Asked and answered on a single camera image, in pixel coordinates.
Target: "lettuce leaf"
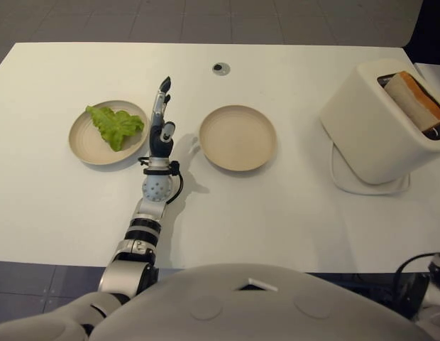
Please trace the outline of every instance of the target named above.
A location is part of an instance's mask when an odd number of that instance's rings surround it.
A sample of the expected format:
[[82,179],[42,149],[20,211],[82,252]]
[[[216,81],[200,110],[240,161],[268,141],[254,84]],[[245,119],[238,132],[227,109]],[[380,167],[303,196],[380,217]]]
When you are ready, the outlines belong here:
[[144,123],[139,116],[131,116],[124,110],[114,113],[108,107],[86,107],[91,114],[92,123],[100,131],[103,140],[109,143],[111,149],[120,151],[125,136],[133,136],[144,128]]

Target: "empty plate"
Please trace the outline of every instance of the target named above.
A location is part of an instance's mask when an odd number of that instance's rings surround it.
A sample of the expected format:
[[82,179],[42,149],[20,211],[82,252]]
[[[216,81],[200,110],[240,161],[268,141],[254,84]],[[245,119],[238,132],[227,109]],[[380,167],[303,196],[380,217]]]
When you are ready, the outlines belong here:
[[126,101],[108,101],[96,104],[94,107],[108,107],[114,112],[125,110],[131,116],[138,115],[144,123],[144,128],[135,136],[124,137],[122,150],[114,151],[93,125],[90,113],[83,112],[74,122],[69,133],[70,148],[80,160],[92,165],[109,165],[129,157],[144,144],[148,135],[149,123],[140,107]]
[[275,152],[275,129],[266,116],[241,105],[209,114],[199,130],[206,157],[230,171],[249,171],[268,162]]

